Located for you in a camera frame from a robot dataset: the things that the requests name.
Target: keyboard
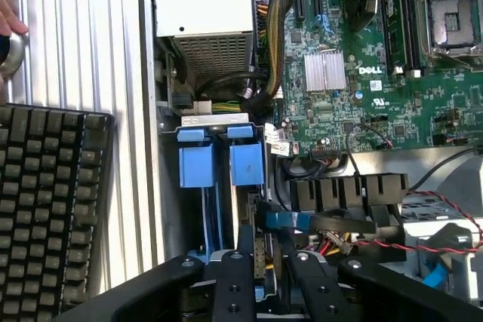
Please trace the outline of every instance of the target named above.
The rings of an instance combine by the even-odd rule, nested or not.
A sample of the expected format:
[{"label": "keyboard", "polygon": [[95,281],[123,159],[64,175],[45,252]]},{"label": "keyboard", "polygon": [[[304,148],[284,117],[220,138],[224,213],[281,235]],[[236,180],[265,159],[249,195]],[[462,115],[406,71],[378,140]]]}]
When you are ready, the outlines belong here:
[{"label": "keyboard", "polygon": [[86,300],[113,128],[111,115],[0,106],[0,320]]}]

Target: screw hole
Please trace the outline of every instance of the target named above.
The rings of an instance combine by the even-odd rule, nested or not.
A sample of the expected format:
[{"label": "screw hole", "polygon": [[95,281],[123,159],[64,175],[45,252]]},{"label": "screw hole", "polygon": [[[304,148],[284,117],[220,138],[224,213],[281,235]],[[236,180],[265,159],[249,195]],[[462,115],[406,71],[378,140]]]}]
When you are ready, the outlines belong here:
[{"label": "screw hole", "polygon": [[337,314],[338,310],[337,310],[337,307],[335,305],[329,305],[327,307],[327,312],[329,312],[331,314]]},{"label": "screw hole", "polygon": [[239,305],[236,305],[235,303],[233,303],[232,305],[230,305],[228,307],[228,311],[230,313],[233,313],[233,314],[239,313],[240,312],[240,306]]}]

